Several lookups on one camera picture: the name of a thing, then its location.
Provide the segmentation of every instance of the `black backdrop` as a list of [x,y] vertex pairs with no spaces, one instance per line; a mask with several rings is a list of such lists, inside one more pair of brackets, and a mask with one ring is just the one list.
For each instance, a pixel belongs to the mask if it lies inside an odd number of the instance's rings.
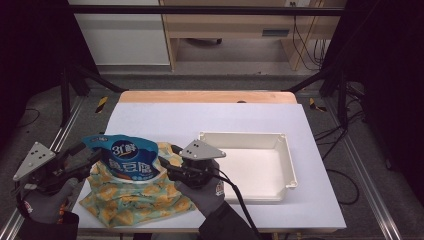
[[[74,15],[38,11],[44,4],[68,2],[0,1],[0,148],[29,98],[60,84],[66,63],[78,63],[98,74]],[[82,76],[73,77],[73,84],[85,85]]]
[[[359,9],[376,1],[351,0]],[[400,170],[424,204],[424,4],[381,0],[346,56],[348,81],[365,87],[364,110],[387,162]],[[344,17],[324,66],[351,38],[365,15]]]

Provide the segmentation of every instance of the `person's arm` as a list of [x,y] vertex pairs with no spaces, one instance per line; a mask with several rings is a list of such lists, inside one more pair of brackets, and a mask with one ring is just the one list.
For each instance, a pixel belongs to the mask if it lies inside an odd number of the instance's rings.
[[191,199],[206,220],[199,228],[204,240],[259,240],[249,225],[224,201],[223,182],[212,178],[201,189],[191,189],[182,182],[175,182],[175,188]]
[[63,211],[61,205],[77,183],[76,179],[68,180],[62,189],[51,197],[37,191],[28,194],[24,204],[29,217],[25,218],[18,236],[22,240],[75,240],[79,217],[74,213]]

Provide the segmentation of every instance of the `gloved hand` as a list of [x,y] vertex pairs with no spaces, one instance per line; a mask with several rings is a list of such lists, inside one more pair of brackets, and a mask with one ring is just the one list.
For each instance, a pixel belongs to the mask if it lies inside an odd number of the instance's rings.
[[[215,160],[212,161],[215,168],[219,169],[219,164]],[[224,202],[224,182],[217,178],[212,178],[200,189],[191,189],[180,181],[176,181],[174,186],[183,195],[190,198],[205,217],[218,209]]]
[[71,178],[63,185],[62,189],[53,196],[46,196],[38,191],[32,191],[25,197],[25,207],[30,218],[39,223],[57,223],[63,215],[61,205],[65,203],[67,197],[77,185],[78,180]]

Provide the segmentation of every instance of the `yellow black tape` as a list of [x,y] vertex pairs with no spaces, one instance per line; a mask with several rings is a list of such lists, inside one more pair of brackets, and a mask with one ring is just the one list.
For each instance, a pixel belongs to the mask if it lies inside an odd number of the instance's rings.
[[96,113],[101,113],[107,101],[107,97],[102,97],[97,105]]
[[318,110],[318,111],[321,111],[321,112],[327,112],[326,107],[317,107],[317,105],[315,105],[315,101],[314,101],[313,98],[309,98],[309,108],[314,109],[314,110]]

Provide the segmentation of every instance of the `white cabinet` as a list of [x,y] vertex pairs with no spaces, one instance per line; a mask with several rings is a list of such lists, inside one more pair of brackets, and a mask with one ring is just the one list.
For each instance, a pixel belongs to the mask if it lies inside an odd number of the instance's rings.
[[[159,5],[157,0],[69,0],[72,5]],[[75,14],[97,65],[169,65],[161,15]]]

